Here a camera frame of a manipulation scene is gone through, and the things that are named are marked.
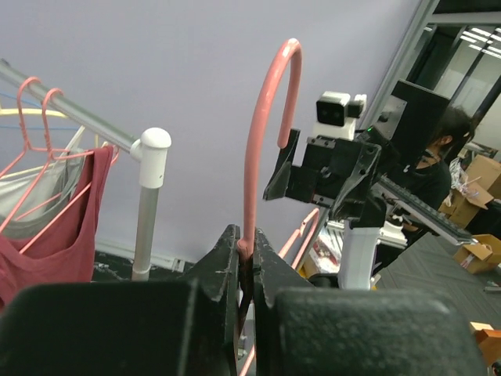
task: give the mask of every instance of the dark hair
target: dark hair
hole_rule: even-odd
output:
[[[442,137],[451,136],[452,141],[442,149],[450,150],[454,146],[469,143],[475,137],[475,129],[478,123],[461,107],[447,107],[444,115],[438,122],[437,130],[431,142],[438,141]]]

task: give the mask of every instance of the white pipe connector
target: white pipe connector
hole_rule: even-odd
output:
[[[167,152],[172,145],[171,135],[162,128],[149,128],[131,148],[131,155],[141,163],[139,184],[157,189],[164,185]]]

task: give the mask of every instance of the cardboard box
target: cardboard box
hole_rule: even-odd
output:
[[[478,155],[467,169],[468,179],[487,190],[494,198],[501,198],[501,163]]]
[[[501,240],[490,234],[475,235],[474,238],[479,244],[462,246],[454,255],[454,259],[472,274],[495,269],[501,263]]]
[[[474,333],[476,331],[483,331],[484,329],[493,331],[494,328],[490,324],[476,323],[474,321],[470,322],[470,332]]]
[[[484,190],[477,182],[472,182],[468,189],[470,194],[466,197],[457,190],[452,192],[452,206],[445,204],[438,209],[445,213],[451,222],[457,226],[465,228],[481,209],[487,209],[486,204],[494,197]]]

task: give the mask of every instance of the camera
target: camera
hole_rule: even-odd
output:
[[[316,101],[316,119],[326,125],[344,126],[351,97],[345,92],[324,92]]]
[[[355,123],[366,108],[367,96],[354,99],[345,92],[324,92],[316,101],[316,123],[313,137],[353,139]]]

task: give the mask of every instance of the ceiling light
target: ceiling light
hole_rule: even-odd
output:
[[[489,51],[487,49],[483,49],[482,47],[479,47],[477,45],[469,45],[468,47],[471,47],[472,49],[476,49],[477,51],[481,51],[483,53],[486,53],[487,55],[497,57],[498,59],[501,59],[501,55],[498,53],[494,53],[492,51]]]
[[[493,53],[493,52],[485,50],[485,49],[482,52],[485,52],[486,54],[488,54],[490,56],[494,56],[494,57],[497,57],[498,59],[501,59],[501,55],[498,53]]]
[[[463,39],[464,41],[469,42],[469,43],[476,43],[477,42],[475,39],[470,38],[470,37],[465,37],[464,35],[461,35],[460,38]]]
[[[495,39],[496,41],[501,41],[500,36],[493,34],[494,31],[492,33],[489,33],[488,31],[479,29],[477,27],[474,27],[473,29],[471,29],[471,31],[474,31],[475,33],[479,33],[481,35],[485,35],[487,38]]]
[[[492,46],[489,46],[488,49],[490,49],[491,51],[497,52],[497,53],[501,53],[501,49],[496,49]]]
[[[475,38],[475,39],[479,40],[480,42],[485,42],[485,43],[489,43],[489,44],[492,43],[492,41],[488,40],[487,38],[481,37],[480,35],[470,33],[469,31],[463,31],[463,34],[467,35],[468,37]]]
[[[474,31],[475,33],[478,33],[480,35],[485,35],[486,37],[490,37],[492,33],[489,33],[488,31],[485,31],[485,30],[482,30],[482,29],[479,29],[477,27],[474,27],[473,29],[471,29],[471,31]]]

